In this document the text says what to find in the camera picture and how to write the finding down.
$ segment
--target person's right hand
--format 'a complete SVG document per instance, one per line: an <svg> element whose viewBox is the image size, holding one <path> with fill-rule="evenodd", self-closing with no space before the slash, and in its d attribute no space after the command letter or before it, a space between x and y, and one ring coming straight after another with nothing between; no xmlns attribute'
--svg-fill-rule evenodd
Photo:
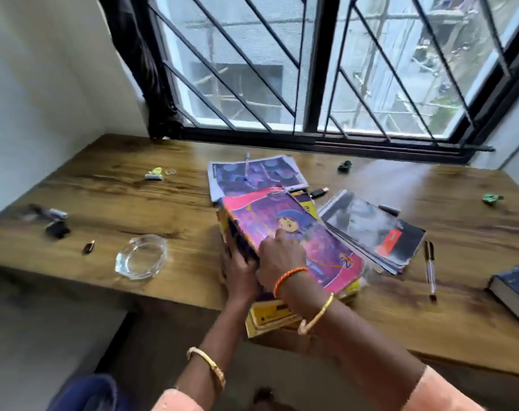
<svg viewBox="0 0 519 411"><path fill-rule="evenodd" d="M277 229L274 238L265 238L258 252L260 265L256 276L269 291L286 272L307 265L305 249L297 239L288 239L283 229Z"/></svg>

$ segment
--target blue pen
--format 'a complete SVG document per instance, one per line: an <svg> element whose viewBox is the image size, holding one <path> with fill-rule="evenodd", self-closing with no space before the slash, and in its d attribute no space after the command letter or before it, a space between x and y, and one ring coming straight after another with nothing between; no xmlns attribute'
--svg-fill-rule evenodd
<svg viewBox="0 0 519 411"><path fill-rule="evenodd" d="M244 180L248 180L248 160L250 160L250 153L246 153L246 164L244 165Z"/></svg>

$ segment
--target sleeve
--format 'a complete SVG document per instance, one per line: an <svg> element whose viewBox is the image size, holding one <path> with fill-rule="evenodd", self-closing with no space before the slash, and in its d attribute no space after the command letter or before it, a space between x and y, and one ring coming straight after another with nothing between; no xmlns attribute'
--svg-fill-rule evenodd
<svg viewBox="0 0 519 411"><path fill-rule="evenodd" d="M427 366L402 411L484 411L484 408Z"/></svg>
<svg viewBox="0 0 519 411"><path fill-rule="evenodd" d="M193 398L177 389L163 392L151 411L204 411Z"/></svg>

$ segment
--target bracelet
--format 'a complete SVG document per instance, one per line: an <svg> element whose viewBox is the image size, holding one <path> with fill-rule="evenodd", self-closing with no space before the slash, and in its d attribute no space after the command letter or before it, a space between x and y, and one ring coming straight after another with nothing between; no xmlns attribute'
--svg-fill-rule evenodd
<svg viewBox="0 0 519 411"><path fill-rule="evenodd" d="M309 270L309 267L307 266L303 266L303 267L297 267L297 268L294 268L294 269L291 269L289 270L288 272L286 272L282 277L280 277L277 281L277 283L275 284L275 288L273 289L273 295L275 296L275 298L278 298L277 297L277 292L279 291L279 287L280 285L283 283L283 281L288 278L289 276L291 276L292 274L295 274L296 272L299 272L299 271L308 271Z"/></svg>
<svg viewBox="0 0 519 411"><path fill-rule="evenodd" d="M192 353L198 354L202 359L204 359L207 362L207 364L210 366L210 369L212 369L212 371L220 381L221 388L225 388L225 375L223 374L223 371L220 369L220 367L217 366L212 359L210 359L210 356L201 351L201 349L198 349L196 347L190 347L187 351L187 360L191 359Z"/></svg>
<svg viewBox="0 0 519 411"><path fill-rule="evenodd" d="M305 319L301 321L299 324L299 327L297 329L297 333L301 336L306 335L309 333L309 331L313 328L314 325L317 324L317 322L320 320L320 318L323 316L324 313L326 313L326 310L328 310L328 307L330 304L332 304L333 301L333 293L330 293L330 297L328 298L328 301L324 303L323 308L320 309L320 311L317 313L317 315L309 322L309 324L306 324Z"/></svg>

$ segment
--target desk surface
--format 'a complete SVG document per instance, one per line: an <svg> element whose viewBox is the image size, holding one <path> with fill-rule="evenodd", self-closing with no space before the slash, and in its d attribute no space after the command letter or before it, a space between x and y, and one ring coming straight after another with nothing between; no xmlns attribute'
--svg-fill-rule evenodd
<svg viewBox="0 0 519 411"><path fill-rule="evenodd" d="M0 214L0 266L220 309L220 232L208 193L208 161L235 161L243 147L105 135ZM254 149L253 158L276 150ZM357 192L373 204L401 209L436 247L438 303L427 297L422 252L402 279L366 288L354 309L423 357L519 375L519 323L483 291L489 276L519 264L519 186L504 172L292 152L311 188ZM164 182L145 181L154 167L174 168ZM502 194L496 207L481 201ZM28 203L67 211L72 229L47 241L44 225L25 223ZM153 279L130 282L114 272L129 239L165 237L170 259ZM96 241L90 255L84 245Z"/></svg>

